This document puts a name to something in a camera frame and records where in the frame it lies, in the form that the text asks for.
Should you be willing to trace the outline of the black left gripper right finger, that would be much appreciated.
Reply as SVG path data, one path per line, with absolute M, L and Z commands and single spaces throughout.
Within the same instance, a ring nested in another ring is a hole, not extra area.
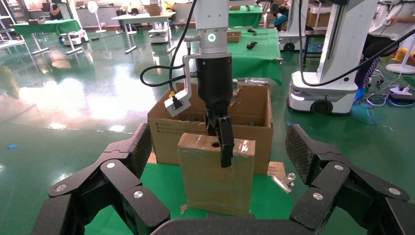
M 336 208 L 346 211 L 369 235 L 412 235 L 415 206 L 402 188 L 354 165 L 337 146 L 289 126 L 286 153 L 308 186 L 290 219 L 319 234 Z

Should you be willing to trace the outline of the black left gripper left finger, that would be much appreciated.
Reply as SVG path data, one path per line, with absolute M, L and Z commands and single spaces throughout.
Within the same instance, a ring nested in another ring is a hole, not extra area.
M 170 219 L 169 209 L 141 181 L 151 152 L 147 123 L 131 138 L 109 144 L 93 164 L 49 189 L 32 234 L 83 235 L 109 206 L 133 234 L 151 234 Z

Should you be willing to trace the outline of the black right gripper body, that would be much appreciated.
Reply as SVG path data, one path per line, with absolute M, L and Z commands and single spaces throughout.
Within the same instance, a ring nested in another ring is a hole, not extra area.
M 213 128 L 219 128 L 218 119 L 228 116 L 233 93 L 232 59 L 199 58 L 195 62 L 198 96 L 205 103 L 207 121 Z

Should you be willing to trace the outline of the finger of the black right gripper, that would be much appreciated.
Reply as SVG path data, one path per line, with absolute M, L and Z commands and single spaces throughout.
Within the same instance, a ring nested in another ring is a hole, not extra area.
M 231 117 L 221 117 L 218 119 L 218 139 L 220 143 L 221 167 L 227 168 L 231 166 L 233 157 L 234 137 L 232 130 Z
M 215 112 L 207 112 L 207 133 L 209 136 L 219 136 L 219 116 Z

